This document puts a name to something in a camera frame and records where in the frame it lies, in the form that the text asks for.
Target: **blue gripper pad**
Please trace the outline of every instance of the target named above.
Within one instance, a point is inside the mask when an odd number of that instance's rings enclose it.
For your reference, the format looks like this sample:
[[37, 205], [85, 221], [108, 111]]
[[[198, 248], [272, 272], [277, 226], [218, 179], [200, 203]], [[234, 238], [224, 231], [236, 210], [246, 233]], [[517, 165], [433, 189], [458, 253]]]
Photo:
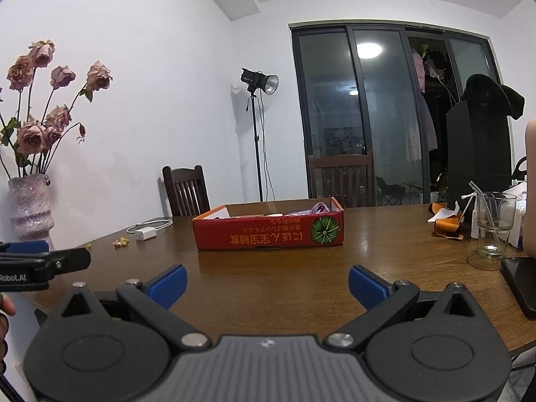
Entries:
[[10, 243], [9, 248], [5, 252], [12, 252], [14, 254], [39, 254], [41, 252], [48, 252], [48, 243], [44, 240], [14, 242]]
[[186, 291], [188, 275], [183, 265], [177, 264], [144, 283], [145, 294], [158, 305], [169, 310]]
[[362, 266], [354, 266], [348, 274], [350, 293], [366, 310], [378, 305], [390, 295], [390, 283]]

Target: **light stand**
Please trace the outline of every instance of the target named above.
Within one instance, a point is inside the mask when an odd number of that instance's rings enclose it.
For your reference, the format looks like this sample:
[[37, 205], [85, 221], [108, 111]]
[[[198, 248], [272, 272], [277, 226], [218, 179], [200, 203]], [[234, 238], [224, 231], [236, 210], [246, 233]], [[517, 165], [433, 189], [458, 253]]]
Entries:
[[277, 75], [264, 75], [262, 72], [253, 72], [242, 68], [241, 80], [248, 84], [248, 92], [251, 93], [251, 114], [253, 115], [253, 133], [255, 136], [255, 156], [257, 158], [257, 178], [259, 180], [259, 198], [263, 201], [263, 182], [261, 178], [261, 158], [259, 156], [259, 135], [257, 134], [257, 118], [255, 117], [255, 91], [261, 89], [266, 95], [272, 95], [279, 85]]

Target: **bouquet of roses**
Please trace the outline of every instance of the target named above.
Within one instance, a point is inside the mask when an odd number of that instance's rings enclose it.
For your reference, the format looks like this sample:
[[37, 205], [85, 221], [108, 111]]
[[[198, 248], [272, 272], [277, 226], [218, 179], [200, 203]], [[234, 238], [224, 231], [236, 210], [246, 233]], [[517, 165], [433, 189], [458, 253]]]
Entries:
[[[96, 61], [89, 68], [86, 83], [76, 93], [71, 106], [68, 107], [66, 104], [56, 106], [52, 111], [48, 112], [54, 92], [68, 86], [70, 82], [76, 79], [76, 74], [68, 66], [58, 66], [50, 74], [52, 92], [50, 92], [41, 120], [38, 120], [30, 113], [32, 110], [31, 88], [33, 87], [36, 70], [48, 66], [52, 61], [55, 48], [51, 41], [38, 41], [33, 42], [29, 49], [30, 52], [25, 56], [19, 56], [15, 64], [7, 72], [7, 79], [11, 82], [9, 88], [19, 93], [17, 111], [14, 116], [4, 119], [0, 110], [0, 122], [2, 124], [0, 143], [13, 149], [19, 177], [25, 177], [28, 174], [45, 174], [61, 140], [71, 129], [78, 127], [79, 136], [77, 139], [79, 142], [84, 141], [86, 136], [84, 125], [80, 122], [71, 124], [71, 111], [74, 103], [80, 96], [85, 96], [91, 102], [93, 92], [108, 89], [112, 80], [108, 68], [101, 64], [100, 61]], [[26, 110], [22, 110], [22, 94], [25, 89], [28, 92], [27, 108], [24, 107]], [[1, 151], [0, 162], [7, 176], [11, 179], [2, 159]]]

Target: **pink glass vase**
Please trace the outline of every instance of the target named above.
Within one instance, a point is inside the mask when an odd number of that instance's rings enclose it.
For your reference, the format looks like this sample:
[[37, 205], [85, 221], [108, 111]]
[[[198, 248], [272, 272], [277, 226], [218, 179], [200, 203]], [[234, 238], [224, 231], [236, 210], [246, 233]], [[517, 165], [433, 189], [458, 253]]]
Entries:
[[50, 229], [54, 219], [50, 214], [48, 187], [43, 174], [30, 174], [8, 181], [11, 199], [11, 223], [21, 241], [44, 240], [52, 251]]

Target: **dried rose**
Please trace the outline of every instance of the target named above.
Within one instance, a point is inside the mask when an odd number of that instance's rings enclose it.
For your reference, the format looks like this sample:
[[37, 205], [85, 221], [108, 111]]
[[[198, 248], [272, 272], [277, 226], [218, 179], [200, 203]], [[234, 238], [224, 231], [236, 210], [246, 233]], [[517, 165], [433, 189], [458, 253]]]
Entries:
[[31, 115], [17, 130], [17, 145], [19, 154], [40, 153], [45, 147], [45, 129]]
[[71, 115], [66, 104], [63, 107], [56, 106], [45, 118], [45, 127], [56, 127], [61, 131], [71, 122]]
[[50, 85], [54, 90], [67, 86], [76, 78], [76, 74], [67, 65], [58, 66], [50, 74]]
[[11, 81], [10, 89], [21, 91], [33, 80], [34, 61], [30, 55], [19, 56], [15, 64], [7, 71], [7, 79]]
[[62, 131], [57, 127], [47, 127], [45, 129], [45, 149], [52, 148], [52, 145], [62, 136]]
[[52, 60], [54, 43], [51, 40], [32, 42], [28, 47], [36, 68], [45, 68]]
[[78, 126], [78, 130], [80, 131], [80, 136], [78, 136], [76, 140], [78, 140], [78, 143], [85, 142], [86, 141], [86, 127], [80, 124]]
[[111, 80], [110, 70], [97, 60], [87, 72], [86, 90], [108, 89]]

